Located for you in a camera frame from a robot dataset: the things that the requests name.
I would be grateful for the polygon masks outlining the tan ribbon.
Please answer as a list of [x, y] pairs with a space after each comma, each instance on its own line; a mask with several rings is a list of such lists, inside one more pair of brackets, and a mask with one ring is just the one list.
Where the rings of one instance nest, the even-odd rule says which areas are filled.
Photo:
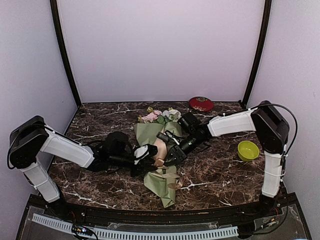
[[157, 158], [154, 162], [154, 166], [157, 167], [157, 170], [152, 175], [166, 180], [175, 180], [174, 183], [167, 184], [168, 188], [174, 190], [182, 188], [184, 183], [183, 179], [176, 173], [165, 173], [165, 170], [168, 170], [169, 167], [164, 165], [164, 160], [162, 158]]

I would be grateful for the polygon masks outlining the green and pink wrapping paper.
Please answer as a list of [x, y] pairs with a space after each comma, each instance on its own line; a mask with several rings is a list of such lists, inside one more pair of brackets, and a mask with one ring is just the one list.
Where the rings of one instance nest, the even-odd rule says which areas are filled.
[[151, 165], [155, 167], [145, 174], [144, 186], [161, 199], [164, 208], [168, 208], [176, 202], [176, 189], [181, 186], [180, 176], [175, 166], [165, 166], [165, 157], [173, 146], [157, 137], [158, 133], [170, 131], [181, 137], [182, 128], [177, 122], [160, 123], [137, 123], [134, 134], [140, 146], [150, 144], [157, 147], [157, 154], [152, 157]]

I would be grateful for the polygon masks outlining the white fake flower stem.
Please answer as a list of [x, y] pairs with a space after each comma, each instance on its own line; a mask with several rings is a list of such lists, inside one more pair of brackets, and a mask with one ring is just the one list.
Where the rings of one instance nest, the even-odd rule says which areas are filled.
[[169, 107], [168, 110], [164, 110], [161, 114], [166, 122], [177, 122], [182, 114], [177, 109]]

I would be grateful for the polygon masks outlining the pink rose fake flower stem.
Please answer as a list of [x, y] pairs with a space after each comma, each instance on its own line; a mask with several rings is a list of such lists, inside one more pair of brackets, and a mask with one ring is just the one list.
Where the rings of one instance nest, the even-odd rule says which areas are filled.
[[154, 121], [156, 121], [159, 118], [159, 116], [162, 115], [162, 112], [160, 110], [154, 110], [150, 106], [147, 108], [147, 112], [148, 112], [147, 115], [145, 115], [145, 116], [140, 115], [138, 117], [138, 121], [140, 123], [143, 123], [143, 124], [153, 123]]

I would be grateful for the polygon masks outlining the lime green plastic bowl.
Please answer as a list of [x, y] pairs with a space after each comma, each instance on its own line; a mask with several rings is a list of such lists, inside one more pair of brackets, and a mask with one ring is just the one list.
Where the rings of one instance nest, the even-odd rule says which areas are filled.
[[255, 143], [244, 140], [238, 144], [237, 154], [242, 161], [251, 162], [260, 155], [260, 150]]

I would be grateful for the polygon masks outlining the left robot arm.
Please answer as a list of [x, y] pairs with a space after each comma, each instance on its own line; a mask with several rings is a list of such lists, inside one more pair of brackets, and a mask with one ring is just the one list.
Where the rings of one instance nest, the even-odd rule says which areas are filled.
[[133, 148], [129, 137], [120, 131], [104, 140], [82, 144], [51, 129], [44, 118], [36, 115], [13, 130], [9, 136], [7, 163], [10, 169], [19, 169], [39, 191], [51, 210], [60, 218], [67, 218], [70, 206], [62, 198], [56, 183], [38, 162], [38, 154], [47, 153], [74, 163], [91, 172], [106, 171], [110, 167], [125, 168], [131, 176], [139, 176], [155, 169], [155, 145]]

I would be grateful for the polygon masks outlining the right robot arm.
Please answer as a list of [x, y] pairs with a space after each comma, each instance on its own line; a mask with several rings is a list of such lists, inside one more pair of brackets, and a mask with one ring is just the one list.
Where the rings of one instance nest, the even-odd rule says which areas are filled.
[[274, 198], [285, 175], [286, 158], [298, 135], [297, 118], [287, 107], [262, 101], [259, 105], [236, 112], [221, 113], [201, 121], [193, 113], [183, 114], [177, 121], [186, 137], [175, 143], [164, 159], [165, 166], [177, 165], [199, 145], [223, 136], [253, 135], [264, 156], [264, 178], [255, 213], [266, 217], [275, 208]]

